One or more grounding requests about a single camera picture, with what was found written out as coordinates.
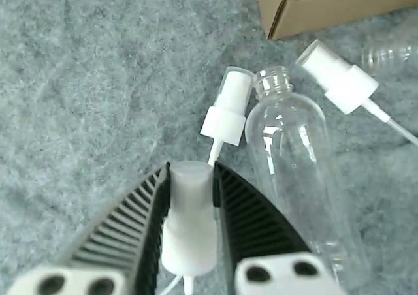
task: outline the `plastic bottle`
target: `plastic bottle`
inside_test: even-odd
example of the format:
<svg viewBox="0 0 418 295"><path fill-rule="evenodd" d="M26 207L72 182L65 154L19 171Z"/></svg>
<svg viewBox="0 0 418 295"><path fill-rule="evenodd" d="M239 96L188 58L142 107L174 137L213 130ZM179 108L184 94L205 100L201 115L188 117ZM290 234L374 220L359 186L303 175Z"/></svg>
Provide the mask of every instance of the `plastic bottle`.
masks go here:
<svg viewBox="0 0 418 295"><path fill-rule="evenodd" d="M259 103L248 116L245 135L258 187L328 264L337 282L349 290L363 284L369 265L337 186L320 107L293 93L284 67L262 70L253 85Z"/></svg>
<svg viewBox="0 0 418 295"><path fill-rule="evenodd" d="M362 68L372 76L390 76L418 69L418 13L390 33L376 35L364 47Z"/></svg>

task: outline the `brown cardboard box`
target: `brown cardboard box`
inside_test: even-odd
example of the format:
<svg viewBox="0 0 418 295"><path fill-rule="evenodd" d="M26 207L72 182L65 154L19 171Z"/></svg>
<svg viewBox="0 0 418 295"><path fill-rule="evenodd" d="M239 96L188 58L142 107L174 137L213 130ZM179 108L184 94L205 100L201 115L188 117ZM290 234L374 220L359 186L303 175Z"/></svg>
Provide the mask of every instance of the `brown cardboard box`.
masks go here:
<svg viewBox="0 0 418 295"><path fill-rule="evenodd" d="M418 5L418 0L258 0L269 39Z"/></svg>

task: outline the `gray carpet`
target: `gray carpet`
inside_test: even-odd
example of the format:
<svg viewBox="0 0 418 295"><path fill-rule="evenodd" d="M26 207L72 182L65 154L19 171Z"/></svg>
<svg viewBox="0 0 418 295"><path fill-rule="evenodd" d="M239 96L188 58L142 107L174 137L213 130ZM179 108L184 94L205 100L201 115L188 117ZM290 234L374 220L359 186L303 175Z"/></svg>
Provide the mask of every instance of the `gray carpet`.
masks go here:
<svg viewBox="0 0 418 295"><path fill-rule="evenodd" d="M328 119L374 269L358 294L418 294L416 147L363 110L344 117L293 64L315 38L356 61L410 12L267 42L256 0L0 0L0 293L141 174L206 160L198 133L227 65L282 64ZM418 132L416 80L384 82L374 99ZM253 181L245 146L221 160ZM222 266L196 289L224 294Z"/></svg>

